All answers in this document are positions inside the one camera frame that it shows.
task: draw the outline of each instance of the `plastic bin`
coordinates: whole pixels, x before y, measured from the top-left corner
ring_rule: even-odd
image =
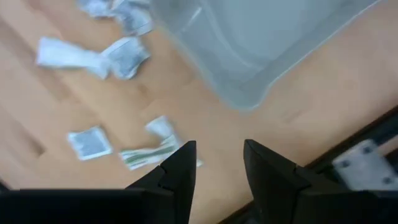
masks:
[[[269,87],[378,0],[152,0],[155,20],[233,108]]]

